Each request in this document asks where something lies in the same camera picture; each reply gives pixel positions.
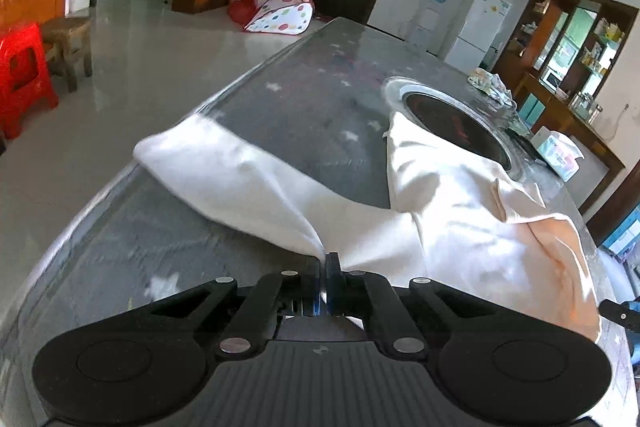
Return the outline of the white cream garment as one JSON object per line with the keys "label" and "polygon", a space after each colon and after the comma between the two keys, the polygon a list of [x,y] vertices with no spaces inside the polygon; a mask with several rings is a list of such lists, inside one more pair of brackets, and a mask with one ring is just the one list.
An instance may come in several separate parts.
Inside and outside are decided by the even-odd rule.
{"label": "white cream garment", "polygon": [[349,271],[406,286],[427,277],[597,339],[590,271],[569,217],[536,184],[393,113],[390,207],[354,202],[285,161],[193,115],[149,136],[134,158],[202,216],[293,253],[337,254]]}

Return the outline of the tissue pack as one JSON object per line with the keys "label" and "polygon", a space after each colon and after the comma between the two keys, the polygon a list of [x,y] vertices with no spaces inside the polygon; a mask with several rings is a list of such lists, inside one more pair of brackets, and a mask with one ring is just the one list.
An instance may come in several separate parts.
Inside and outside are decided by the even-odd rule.
{"label": "tissue pack", "polygon": [[541,127],[533,136],[536,152],[549,167],[567,182],[579,170],[578,160],[585,156],[580,148],[565,134]]}

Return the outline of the round black induction cooktop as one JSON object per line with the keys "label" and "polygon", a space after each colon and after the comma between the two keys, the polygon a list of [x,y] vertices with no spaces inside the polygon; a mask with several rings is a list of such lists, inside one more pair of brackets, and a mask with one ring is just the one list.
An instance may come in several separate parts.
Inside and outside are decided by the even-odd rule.
{"label": "round black induction cooktop", "polygon": [[463,150],[498,162],[512,180],[524,180],[522,154],[505,124],[496,124],[468,103],[406,77],[387,78],[382,97],[392,112]]}

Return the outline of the dark wood display cabinet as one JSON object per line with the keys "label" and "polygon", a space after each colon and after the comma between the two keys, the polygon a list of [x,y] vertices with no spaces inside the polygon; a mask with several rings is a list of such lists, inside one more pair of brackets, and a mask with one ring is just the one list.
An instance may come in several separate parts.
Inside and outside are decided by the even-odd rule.
{"label": "dark wood display cabinet", "polygon": [[596,128],[597,95],[625,49],[639,10],[614,0],[528,0],[492,71],[533,133],[559,131],[604,168],[579,205],[586,212],[625,164]]}

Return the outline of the crumpled patterned cloth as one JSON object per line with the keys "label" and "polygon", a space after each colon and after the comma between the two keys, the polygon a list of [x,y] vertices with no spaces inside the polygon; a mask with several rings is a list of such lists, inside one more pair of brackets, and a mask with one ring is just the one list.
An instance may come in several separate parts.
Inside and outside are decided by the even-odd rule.
{"label": "crumpled patterned cloth", "polygon": [[487,72],[487,70],[477,67],[469,75],[468,83],[502,106],[511,108],[515,106],[511,91],[497,74]]}

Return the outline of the red plastic stool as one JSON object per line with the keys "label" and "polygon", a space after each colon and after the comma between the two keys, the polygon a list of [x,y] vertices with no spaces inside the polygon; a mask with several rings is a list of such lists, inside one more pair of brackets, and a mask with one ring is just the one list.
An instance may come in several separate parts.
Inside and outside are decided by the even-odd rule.
{"label": "red plastic stool", "polygon": [[22,132],[21,120],[32,106],[58,106],[42,35],[36,23],[13,27],[1,35],[1,131],[7,140]]}

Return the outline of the white refrigerator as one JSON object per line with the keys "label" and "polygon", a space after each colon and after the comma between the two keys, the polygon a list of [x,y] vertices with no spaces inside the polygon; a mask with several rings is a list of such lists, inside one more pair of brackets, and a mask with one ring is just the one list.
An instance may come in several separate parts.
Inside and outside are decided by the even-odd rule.
{"label": "white refrigerator", "polygon": [[444,62],[463,74],[480,66],[510,7],[510,3],[503,0],[473,0],[444,47]]}

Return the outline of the wooden stool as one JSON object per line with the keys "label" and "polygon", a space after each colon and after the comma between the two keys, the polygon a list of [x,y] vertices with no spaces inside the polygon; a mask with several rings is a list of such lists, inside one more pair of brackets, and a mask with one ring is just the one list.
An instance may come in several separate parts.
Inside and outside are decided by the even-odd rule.
{"label": "wooden stool", "polygon": [[91,49],[91,20],[89,17],[58,17],[40,26],[50,71],[66,80],[70,93],[78,89],[76,65],[81,62],[84,75],[93,73]]}

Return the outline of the water dispenser with blue bottle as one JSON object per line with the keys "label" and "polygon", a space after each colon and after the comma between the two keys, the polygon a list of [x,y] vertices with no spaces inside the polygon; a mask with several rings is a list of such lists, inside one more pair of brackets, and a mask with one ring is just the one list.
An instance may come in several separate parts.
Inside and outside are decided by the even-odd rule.
{"label": "water dispenser with blue bottle", "polygon": [[447,9],[448,0],[421,0],[411,20],[406,40],[415,48],[431,54],[437,53],[437,31]]}

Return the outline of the polka dot play tent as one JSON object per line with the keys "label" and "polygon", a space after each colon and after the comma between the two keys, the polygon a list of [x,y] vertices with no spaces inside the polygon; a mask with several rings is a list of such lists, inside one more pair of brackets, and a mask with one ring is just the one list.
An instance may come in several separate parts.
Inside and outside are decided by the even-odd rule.
{"label": "polka dot play tent", "polygon": [[311,0],[230,0],[228,15],[245,32],[298,36],[314,16]]}

